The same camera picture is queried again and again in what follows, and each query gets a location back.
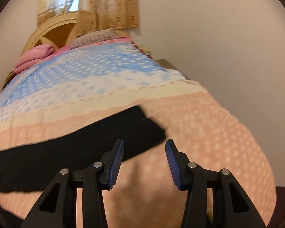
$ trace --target bedspread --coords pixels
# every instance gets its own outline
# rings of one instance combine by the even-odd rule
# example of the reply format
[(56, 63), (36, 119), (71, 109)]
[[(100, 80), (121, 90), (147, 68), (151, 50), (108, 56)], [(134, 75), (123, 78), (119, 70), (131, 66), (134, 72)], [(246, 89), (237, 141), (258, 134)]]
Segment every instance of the bedspread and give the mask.
[[(11, 81), (0, 95), (0, 150), (69, 134), (134, 105), (191, 161), (230, 169), (268, 224), (274, 178), (249, 130), (199, 83), (161, 68), (132, 44), (68, 51)], [(0, 193), (0, 204), (25, 218), (40, 194)], [(108, 225), (116, 228), (178, 227), (186, 202), (173, 184), (164, 144), (122, 163), (116, 186), (103, 196)], [(78, 191), (78, 228), (81, 204)], [(208, 207), (211, 212), (210, 196)]]

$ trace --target plaid pillow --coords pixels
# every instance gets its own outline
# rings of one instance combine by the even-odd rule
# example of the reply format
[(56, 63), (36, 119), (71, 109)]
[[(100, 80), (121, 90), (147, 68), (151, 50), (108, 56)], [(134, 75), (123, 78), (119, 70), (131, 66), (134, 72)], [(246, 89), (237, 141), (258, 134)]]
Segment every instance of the plaid pillow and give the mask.
[(101, 30), (97, 32), (90, 32), (86, 35), (83, 35), (73, 41), (71, 44), (70, 49), (75, 49), (78, 47), (82, 47), (85, 45), (90, 45), (93, 43), (98, 43), (110, 39), (121, 39), (122, 37), (118, 36), (114, 30), (112, 29), (107, 29), (107, 30)]

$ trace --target blue and white patterned quilt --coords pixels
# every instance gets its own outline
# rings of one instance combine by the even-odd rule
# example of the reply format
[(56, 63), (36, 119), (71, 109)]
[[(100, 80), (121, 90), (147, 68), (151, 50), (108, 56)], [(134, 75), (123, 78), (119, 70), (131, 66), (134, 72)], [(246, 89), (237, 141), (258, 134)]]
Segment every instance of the blue and white patterned quilt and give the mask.
[(160, 67), (131, 43), (67, 51), (13, 79), (0, 94), (0, 123), (39, 109), (76, 102), (115, 90), (156, 87), (185, 77)]

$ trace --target peach patterned blanket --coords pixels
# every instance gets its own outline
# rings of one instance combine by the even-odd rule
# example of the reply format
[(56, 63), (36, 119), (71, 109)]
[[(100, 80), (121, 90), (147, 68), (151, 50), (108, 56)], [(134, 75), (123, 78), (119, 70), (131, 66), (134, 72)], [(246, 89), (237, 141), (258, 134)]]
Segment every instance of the peach patterned blanket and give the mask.
[[(178, 150), (203, 168), (228, 168), (253, 201), (265, 224), (276, 194), (271, 167), (249, 130), (197, 82), (172, 81), (159, 87), (121, 89), (108, 95), (43, 111), (0, 129), (0, 150), (59, 137), (139, 104), (166, 129)], [(25, 218), (41, 192), (0, 193), (1, 206)], [(186, 193), (174, 186), (164, 143), (122, 163), (112, 191), (103, 192), (109, 227), (179, 227)], [(82, 228), (81, 192), (77, 227)], [(208, 198), (211, 212), (211, 197)]]

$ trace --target window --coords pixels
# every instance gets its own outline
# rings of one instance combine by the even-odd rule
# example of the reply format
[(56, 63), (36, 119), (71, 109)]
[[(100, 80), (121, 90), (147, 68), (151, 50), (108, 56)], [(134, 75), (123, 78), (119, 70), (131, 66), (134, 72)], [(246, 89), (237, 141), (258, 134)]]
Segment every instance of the window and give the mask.
[(69, 12), (70, 11), (77, 11), (78, 10), (78, 3), (79, 3), (79, 0), (74, 0), (70, 9), (69, 9)]

